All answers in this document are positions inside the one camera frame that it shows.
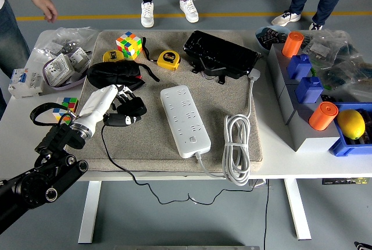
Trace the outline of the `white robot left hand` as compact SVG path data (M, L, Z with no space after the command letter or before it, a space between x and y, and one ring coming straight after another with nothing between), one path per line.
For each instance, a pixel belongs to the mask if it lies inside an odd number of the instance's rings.
M91 94L71 128L88 140L100 121L106 126L125 127L141 120L146 112L142 99L128 87L112 84Z

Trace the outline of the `person's left hand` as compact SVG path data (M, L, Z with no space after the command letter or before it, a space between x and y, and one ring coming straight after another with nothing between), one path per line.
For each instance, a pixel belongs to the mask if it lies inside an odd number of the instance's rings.
M42 10L44 19L54 23L58 18L58 11L51 0L31 0L36 7Z

